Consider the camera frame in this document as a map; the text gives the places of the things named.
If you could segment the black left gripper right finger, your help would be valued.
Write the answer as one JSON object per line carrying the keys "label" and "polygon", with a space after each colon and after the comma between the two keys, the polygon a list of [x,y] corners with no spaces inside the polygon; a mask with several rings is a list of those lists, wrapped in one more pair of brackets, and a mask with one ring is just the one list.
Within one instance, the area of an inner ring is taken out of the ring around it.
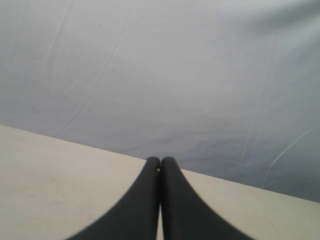
{"label": "black left gripper right finger", "polygon": [[161,161],[161,214],[165,240],[250,240],[192,188],[173,157]]}

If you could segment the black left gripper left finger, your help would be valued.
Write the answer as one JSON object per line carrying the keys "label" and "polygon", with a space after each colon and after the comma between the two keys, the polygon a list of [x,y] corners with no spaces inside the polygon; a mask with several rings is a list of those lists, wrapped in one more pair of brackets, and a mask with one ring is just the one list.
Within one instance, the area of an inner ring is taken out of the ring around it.
{"label": "black left gripper left finger", "polygon": [[147,158],[130,188],[105,214],[70,240],[155,240],[160,208],[161,162]]}

